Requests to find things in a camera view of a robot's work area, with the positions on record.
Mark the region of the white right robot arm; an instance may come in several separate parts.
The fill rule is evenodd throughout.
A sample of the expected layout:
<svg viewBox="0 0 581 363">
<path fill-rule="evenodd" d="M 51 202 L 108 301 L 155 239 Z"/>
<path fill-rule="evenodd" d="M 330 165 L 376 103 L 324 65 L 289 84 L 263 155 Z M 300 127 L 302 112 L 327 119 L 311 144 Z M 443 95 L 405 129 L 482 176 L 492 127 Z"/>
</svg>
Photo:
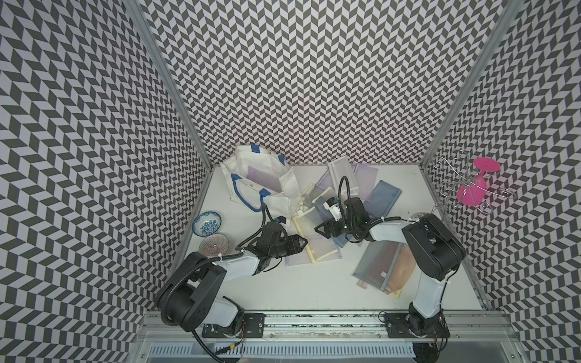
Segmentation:
<svg viewBox="0 0 581 363">
<path fill-rule="evenodd" d="M 443 222 L 427 213 L 416 219 L 391 216 L 374 219 L 359 198 L 330 198 L 323 207 L 331 219 L 315 227 L 323 237 L 351 236 L 362 240 L 394 242 L 408 247 L 420 270 L 419 285 L 403 320 L 404 334 L 412 337 L 449 338 L 443 315 L 443 295 L 449 279 L 458 272 L 466 250 Z"/>
</svg>

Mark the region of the lilac mesh pouch rear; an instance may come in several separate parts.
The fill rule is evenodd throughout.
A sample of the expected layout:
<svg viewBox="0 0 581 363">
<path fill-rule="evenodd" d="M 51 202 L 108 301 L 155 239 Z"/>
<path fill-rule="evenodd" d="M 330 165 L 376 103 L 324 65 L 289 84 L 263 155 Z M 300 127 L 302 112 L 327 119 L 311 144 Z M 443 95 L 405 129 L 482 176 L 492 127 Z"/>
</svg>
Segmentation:
<svg viewBox="0 0 581 363">
<path fill-rule="evenodd" d="M 359 186 L 358 197 L 362 201 L 367 201 L 367 199 L 369 199 L 372 191 L 375 188 L 378 169 L 363 163 L 354 164 L 352 165 L 352 168 L 356 178 L 356 182 Z M 316 183 L 316 187 L 322 190 L 325 190 L 326 188 L 329 187 L 334 189 L 333 181 L 328 169 L 325 171 L 322 178 L 320 178 L 320 180 Z"/>
</svg>

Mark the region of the purple mesh pouch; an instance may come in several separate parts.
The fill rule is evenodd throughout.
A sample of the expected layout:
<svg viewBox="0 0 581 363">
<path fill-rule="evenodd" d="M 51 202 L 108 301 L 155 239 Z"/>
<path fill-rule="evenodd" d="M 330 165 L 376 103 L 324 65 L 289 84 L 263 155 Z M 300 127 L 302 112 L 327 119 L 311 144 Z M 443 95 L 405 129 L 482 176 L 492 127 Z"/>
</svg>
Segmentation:
<svg viewBox="0 0 581 363">
<path fill-rule="evenodd" d="M 248 176 L 247 178 L 264 188 L 272 190 L 277 193 L 282 192 L 282 185 L 280 182 L 281 173 L 280 172 L 264 172 L 255 167 L 248 166 Z"/>
<path fill-rule="evenodd" d="M 299 254 L 285 257 L 284 264 L 286 266 L 302 266 L 308 264 L 315 265 L 318 263 L 340 259 L 342 259 L 342 255 L 339 250 L 332 250 L 331 252 L 328 252 L 318 257 L 310 247 L 306 247 L 305 250 Z"/>
</svg>

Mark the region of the white mesh pencil pouch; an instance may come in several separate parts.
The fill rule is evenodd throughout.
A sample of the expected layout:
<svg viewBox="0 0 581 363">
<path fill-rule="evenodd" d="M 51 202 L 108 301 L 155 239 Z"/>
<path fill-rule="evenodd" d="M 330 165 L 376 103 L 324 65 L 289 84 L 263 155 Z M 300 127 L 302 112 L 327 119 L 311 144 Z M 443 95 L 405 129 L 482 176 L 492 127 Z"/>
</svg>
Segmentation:
<svg viewBox="0 0 581 363">
<path fill-rule="evenodd" d="M 359 194 L 359 184 L 356 180 L 354 169 L 347 156 L 340 157 L 328 163 L 334 190 L 339 191 L 340 180 L 346 176 L 350 185 L 351 196 Z"/>
</svg>

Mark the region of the blue mesh pouch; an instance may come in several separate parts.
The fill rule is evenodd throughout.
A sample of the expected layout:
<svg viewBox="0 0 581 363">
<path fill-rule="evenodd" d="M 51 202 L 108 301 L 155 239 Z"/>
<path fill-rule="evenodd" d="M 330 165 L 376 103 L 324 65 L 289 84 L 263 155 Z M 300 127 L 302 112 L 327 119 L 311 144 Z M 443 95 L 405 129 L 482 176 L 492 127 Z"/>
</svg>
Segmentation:
<svg viewBox="0 0 581 363">
<path fill-rule="evenodd" d="M 315 207 L 323 222 L 327 222 L 329 220 L 334 222 L 334 216 L 332 216 L 329 210 L 325 209 L 323 199 L 319 198 L 315 203 Z M 338 236 L 331 236 L 330 239 L 333 240 L 333 242 L 336 243 L 339 248 L 343 248 L 348 243 L 344 233 L 339 234 Z"/>
</svg>

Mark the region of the white canvas bag blue handles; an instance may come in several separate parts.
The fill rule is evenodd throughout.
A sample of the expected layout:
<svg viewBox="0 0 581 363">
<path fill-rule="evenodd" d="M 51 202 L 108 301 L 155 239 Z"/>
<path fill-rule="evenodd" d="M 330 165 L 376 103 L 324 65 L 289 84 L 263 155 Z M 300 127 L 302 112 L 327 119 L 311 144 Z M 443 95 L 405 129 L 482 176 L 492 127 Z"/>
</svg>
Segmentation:
<svg viewBox="0 0 581 363">
<path fill-rule="evenodd" d="M 294 168 L 281 154 L 260 145 L 241 145 L 220 167 L 232 201 L 254 213 L 267 206 L 273 216 L 295 215 L 302 194 Z"/>
</svg>

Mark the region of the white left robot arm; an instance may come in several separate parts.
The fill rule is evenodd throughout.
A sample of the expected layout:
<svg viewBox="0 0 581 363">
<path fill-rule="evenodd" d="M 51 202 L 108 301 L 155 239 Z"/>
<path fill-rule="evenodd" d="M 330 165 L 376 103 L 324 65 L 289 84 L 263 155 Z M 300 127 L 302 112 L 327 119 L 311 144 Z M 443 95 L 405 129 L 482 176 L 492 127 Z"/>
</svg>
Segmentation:
<svg viewBox="0 0 581 363">
<path fill-rule="evenodd" d="M 155 297 L 165 325 L 195 332 L 202 325 L 225 329 L 237 335 L 244 325 L 245 309 L 234 300 L 219 296 L 225 282 L 269 271 L 271 260 L 303 252 L 307 239 L 288 234 L 278 221 L 265 222 L 243 240 L 236 252 L 206 257 L 193 252 L 183 260 Z"/>
</svg>

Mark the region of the pink glass dish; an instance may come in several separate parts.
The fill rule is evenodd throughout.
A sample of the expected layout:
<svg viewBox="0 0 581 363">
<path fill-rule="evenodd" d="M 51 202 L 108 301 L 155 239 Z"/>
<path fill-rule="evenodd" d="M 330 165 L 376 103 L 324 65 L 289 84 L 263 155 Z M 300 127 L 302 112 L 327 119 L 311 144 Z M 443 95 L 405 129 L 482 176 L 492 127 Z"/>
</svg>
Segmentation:
<svg viewBox="0 0 581 363">
<path fill-rule="evenodd" d="M 230 248 L 229 240 L 224 234 L 212 234 L 199 245 L 198 252 L 206 257 L 225 256 Z"/>
</svg>

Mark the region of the yellow trim mesh pouch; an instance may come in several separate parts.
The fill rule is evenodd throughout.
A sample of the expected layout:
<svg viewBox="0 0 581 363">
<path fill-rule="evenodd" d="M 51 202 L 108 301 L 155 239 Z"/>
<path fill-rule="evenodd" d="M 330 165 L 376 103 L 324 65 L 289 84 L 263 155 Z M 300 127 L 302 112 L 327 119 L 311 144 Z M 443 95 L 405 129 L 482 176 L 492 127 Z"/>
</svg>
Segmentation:
<svg viewBox="0 0 581 363">
<path fill-rule="evenodd" d="M 299 236 L 307 240 L 307 246 L 300 253 L 305 264 L 318 264 L 342 258 L 339 246 L 330 238 L 319 234 L 315 228 L 322 224 L 322 217 L 315 207 L 298 210 L 292 222 Z"/>
</svg>

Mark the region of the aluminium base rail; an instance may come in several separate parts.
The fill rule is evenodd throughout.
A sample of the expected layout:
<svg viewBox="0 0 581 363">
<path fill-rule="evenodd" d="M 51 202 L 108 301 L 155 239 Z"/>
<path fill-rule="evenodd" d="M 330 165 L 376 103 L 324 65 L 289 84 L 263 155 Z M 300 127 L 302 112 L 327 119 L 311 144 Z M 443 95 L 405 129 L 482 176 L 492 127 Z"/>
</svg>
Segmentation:
<svg viewBox="0 0 581 363">
<path fill-rule="evenodd" d="M 409 332 L 402 310 L 384 313 L 373 310 L 270 310 L 264 319 L 252 323 L 251 330 L 264 340 L 427 340 L 433 335 L 416 337 Z M 508 317 L 500 311 L 447 310 L 444 313 L 450 343 L 454 341 L 516 342 Z"/>
</svg>

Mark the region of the purple mesh pouch bottom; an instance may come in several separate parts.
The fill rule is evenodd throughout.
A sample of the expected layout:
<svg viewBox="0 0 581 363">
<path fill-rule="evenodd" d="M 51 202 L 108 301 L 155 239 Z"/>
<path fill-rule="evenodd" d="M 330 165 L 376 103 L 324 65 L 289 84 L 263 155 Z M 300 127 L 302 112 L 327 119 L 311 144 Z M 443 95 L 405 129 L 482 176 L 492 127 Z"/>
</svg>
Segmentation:
<svg viewBox="0 0 581 363">
<path fill-rule="evenodd" d="M 342 259 L 342 255 L 339 250 L 332 250 L 331 252 L 328 252 L 318 257 L 310 247 L 306 247 L 305 250 L 299 254 L 285 257 L 284 264 L 286 266 L 302 266 L 308 264 L 315 265 L 318 263 L 340 259 Z"/>
</svg>

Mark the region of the magenta plastic wine glass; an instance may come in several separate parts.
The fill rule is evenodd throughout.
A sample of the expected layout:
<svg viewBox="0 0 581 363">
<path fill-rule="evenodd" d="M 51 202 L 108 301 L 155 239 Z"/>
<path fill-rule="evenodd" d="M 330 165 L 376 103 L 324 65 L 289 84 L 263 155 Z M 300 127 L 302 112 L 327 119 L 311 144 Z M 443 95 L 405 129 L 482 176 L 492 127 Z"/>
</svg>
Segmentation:
<svg viewBox="0 0 581 363">
<path fill-rule="evenodd" d="M 470 207 L 480 207 L 488 192 L 488 182 L 485 180 L 487 173 L 498 172 L 501 165 L 488 157 L 479 157 L 473 162 L 477 170 L 475 175 L 464 178 L 457 193 L 456 199 L 460 204 Z"/>
</svg>

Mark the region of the blue patterned ceramic bowl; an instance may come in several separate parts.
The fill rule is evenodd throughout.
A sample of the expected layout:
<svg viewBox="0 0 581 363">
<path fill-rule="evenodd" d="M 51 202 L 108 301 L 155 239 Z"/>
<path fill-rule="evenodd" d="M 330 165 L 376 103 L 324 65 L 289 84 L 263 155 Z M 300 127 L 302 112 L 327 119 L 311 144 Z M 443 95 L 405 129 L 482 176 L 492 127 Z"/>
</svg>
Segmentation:
<svg viewBox="0 0 581 363">
<path fill-rule="evenodd" d="M 214 211 L 199 214 L 192 223 L 192 232 L 198 237 L 216 234 L 222 225 L 222 217 Z"/>
</svg>

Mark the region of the grey mesh pouch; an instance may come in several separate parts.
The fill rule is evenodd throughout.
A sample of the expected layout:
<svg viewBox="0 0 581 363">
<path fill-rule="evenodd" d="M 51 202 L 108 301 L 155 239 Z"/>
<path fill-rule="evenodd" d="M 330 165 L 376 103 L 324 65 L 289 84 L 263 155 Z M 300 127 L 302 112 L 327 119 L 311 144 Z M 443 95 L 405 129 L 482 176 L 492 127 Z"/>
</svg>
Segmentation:
<svg viewBox="0 0 581 363">
<path fill-rule="evenodd" d="M 394 293 L 405 283 L 396 267 L 405 244 L 393 241 L 370 242 L 353 276 L 384 293 Z"/>
</svg>

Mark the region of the dark blue flat pouch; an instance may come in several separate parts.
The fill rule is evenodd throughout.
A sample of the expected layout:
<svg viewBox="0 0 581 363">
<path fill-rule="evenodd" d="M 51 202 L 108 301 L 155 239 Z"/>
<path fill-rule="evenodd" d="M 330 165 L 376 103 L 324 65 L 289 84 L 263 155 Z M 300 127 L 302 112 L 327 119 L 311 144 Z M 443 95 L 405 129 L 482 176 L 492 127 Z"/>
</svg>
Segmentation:
<svg viewBox="0 0 581 363">
<path fill-rule="evenodd" d="M 399 188 L 380 180 L 370 194 L 369 199 L 364 202 L 364 207 L 367 213 L 374 218 L 385 217 L 401 194 L 402 191 Z"/>
</svg>

